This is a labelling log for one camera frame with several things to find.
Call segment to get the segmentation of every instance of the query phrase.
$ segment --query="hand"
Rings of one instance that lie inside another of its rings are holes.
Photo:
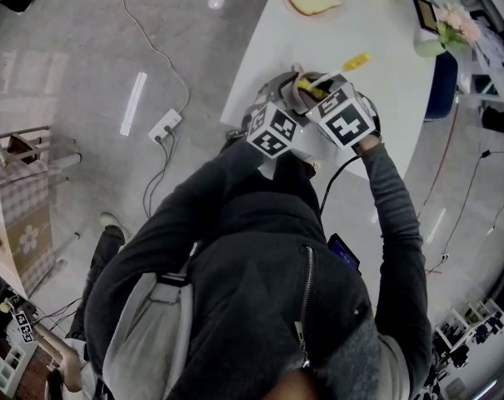
[[[361,153],[365,153],[374,148],[376,145],[379,145],[380,143],[382,143],[382,141],[379,137],[376,137],[374,135],[366,135],[361,141],[357,143],[357,147],[361,150]]]

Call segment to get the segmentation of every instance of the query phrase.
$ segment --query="power strip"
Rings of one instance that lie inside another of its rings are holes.
[[[157,122],[157,124],[152,128],[152,130],[148,133],[148,136],[154,143],[157,143],[155,137],[159,136],[161,139],[167,136],[168,132],[165,130],[165,127],[168,126],[170,130],[174,129],[179,122],[182,121],[182,116],[179,113],[172,109],[167,112],[162,119]]]

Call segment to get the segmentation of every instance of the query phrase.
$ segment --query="blue chair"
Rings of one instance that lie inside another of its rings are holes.
[[[437,56],[424,122],[441,120],[450,113],[457,86],[458,66],[455,58],[444,52]]]

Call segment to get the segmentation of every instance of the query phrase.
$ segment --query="zipper pull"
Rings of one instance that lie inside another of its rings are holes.
[[[303,326],[302,322],[294,322],[294,326],[296,328],[296,333],[298,335],[298,342],[300,343],[300,349],[302,350],[304,362],[302,364],[302,368],[308,368],[309,364],[309,356],[307,355],[307,350],[305,346],[305,338],[303,337]]]

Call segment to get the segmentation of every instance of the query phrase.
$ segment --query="zipper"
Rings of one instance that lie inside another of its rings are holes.
[[[302,308],[300,310],[300,321],[294,322],[296,327],[296,333],[298,335],[298,342],[300,343],[300,349],[302,350],[304,362],[302,368],[308,368],[310,365],[309,355],[307,354],[305,338],[303,336],[303,331],[305,329],[305,317],[307,314],[307,304],[309,303],[309,294],[311,293],[312,276],[314,275],[314,257],[312,255],[312,249],[306,246],[307,249],[307,280],[305,283],[305,290],[303,292]]]

